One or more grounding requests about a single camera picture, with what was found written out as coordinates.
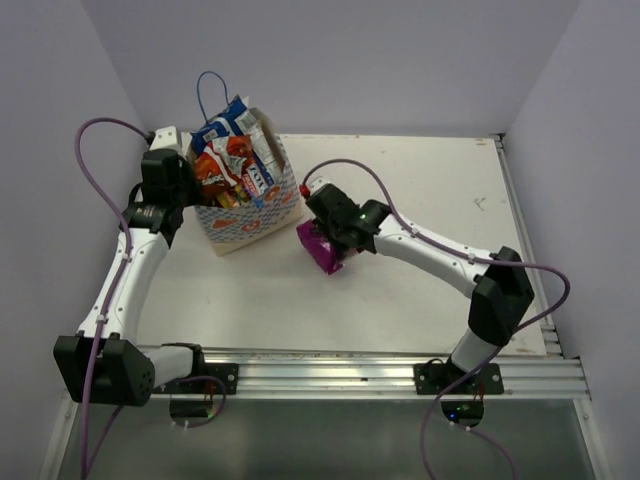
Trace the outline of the purple candy bag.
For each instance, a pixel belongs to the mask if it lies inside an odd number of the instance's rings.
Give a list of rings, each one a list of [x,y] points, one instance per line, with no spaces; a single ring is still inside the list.
[[[296,226],[296,233],[304,249],[327,275],[332,275],[359,254],[356,249],[344,249],[333,244],[325,228],[317,220],[307,220]]]

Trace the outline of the tan kraft snack bag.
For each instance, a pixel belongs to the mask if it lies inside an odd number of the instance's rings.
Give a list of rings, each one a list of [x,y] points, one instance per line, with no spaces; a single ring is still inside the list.
[[[255,116],[257,122],[245,135],[250,137],[252,149],[256,157],[263,162],[274,180],[277,181],[282,177],[284,170],[284,160],[278,150],[278,144],[269,132],[266,119],[262,113],[257,108],[249,109]]]

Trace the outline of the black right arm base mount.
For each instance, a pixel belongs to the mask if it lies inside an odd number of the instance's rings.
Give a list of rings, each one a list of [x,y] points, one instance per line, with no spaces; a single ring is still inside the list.
[[[434,358],[412,365],[413,382],[418,395],[501,395],[505,393],[502,373],[493,359],[497,349],[473,361],[469,371]]]

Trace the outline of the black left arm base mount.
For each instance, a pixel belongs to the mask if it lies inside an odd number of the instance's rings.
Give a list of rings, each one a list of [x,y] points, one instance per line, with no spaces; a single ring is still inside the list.
[[[235,395],[239,364],[207,362],[204,350],[192,343],[169,343],[145,353],[154,367],[154,393]]]

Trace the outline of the blue checkered paper bag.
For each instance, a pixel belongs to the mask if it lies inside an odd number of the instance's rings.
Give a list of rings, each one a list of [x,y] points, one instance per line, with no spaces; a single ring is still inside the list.
[[[219,113],[224,111],[236,96],[239,96],[236,95],[232,97],[229,94],[229,89],[226,84],[223,84],[222,87],[225,106]],[[204,126],[211,118],[217,116],[219,113],[214,115],[207,114],[201,94],[197,93],[196,98],[204,118],[204,124],[202,125]],[[238,208],[221,208],[214,204],[214,198],[212,202],[207,202],[203,194],[203,201],[195,206],[195,215],[201,229],[218,256],[226,255],[249,245],[299,220],[302,216],[298,183],[286,153],[284,143],[271,120],[262,111],[260,112],[265,117],[267,128],[273,135],[273,139],[277,142],[278,150],[284,160],[283,175],[279,180],[275,181],[275,185],[261,197],[264,201],[261,206],[255,203],[249,203]],[[200,155],[197,156],[191,149],[191,138],[194,131],[190,133],[187,158],[191,161],[195,170],[195,163]]]

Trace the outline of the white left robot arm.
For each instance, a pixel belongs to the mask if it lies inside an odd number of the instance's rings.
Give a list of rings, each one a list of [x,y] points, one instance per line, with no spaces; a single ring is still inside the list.
[[[75,334],[59,337],[54,345],[65,386],[78,403],[143,406],[155,389],[170,382],[189,393],[207,383],[199,346],[168,343],[143,352],[136,345],[153,278],[183,224],[184,210],[201,196],[193,168],[173,149],[145,152],[141,173],[93,308]]]

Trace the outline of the colourful Fox's candy bag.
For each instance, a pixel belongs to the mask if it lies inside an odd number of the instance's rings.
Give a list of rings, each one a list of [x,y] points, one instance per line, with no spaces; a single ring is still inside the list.
[[[268,190],[275,185],[275,180],[263,162],[257,157],[251,157],[237,163],[239,172],[226,164],[225,172],[234,181],[234,184],[214,195],[214,204],[221,208],[232,209],[240,206],[255,203],[261,206],[264,201],[261,199]]]

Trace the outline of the blue Doritos bag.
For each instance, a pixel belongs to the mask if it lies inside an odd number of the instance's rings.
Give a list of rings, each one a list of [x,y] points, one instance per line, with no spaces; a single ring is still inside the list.
[[[248,105],[248,97],[236,96],[230,105],[192,133],[191,147],[199,156],[207,144],[219,137],[243,136],[257,122]]]

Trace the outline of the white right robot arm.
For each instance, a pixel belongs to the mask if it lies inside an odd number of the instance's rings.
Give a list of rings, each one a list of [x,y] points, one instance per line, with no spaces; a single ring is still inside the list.
[[[435,236],[442,249],[420,237],[416,225],[377,200],[356,204],[334,184],[319,180],[300,193],[313,218],[297,227],[301,244],[328,275],[362,252],[408,263],[444,281],[470,300],[468,327],[442,376],[451,389],[468,392],[481,380],[479,364],[509,343],[535,294],[513,249],[493,254]]]

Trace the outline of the red Doritos bag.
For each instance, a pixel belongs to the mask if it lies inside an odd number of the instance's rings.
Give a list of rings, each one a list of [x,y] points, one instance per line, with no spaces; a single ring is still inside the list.
[[[249,136],[212,139],[195,163],[196,178],[207,202],[223,192],[242,187],[245,167],[253,158]]]

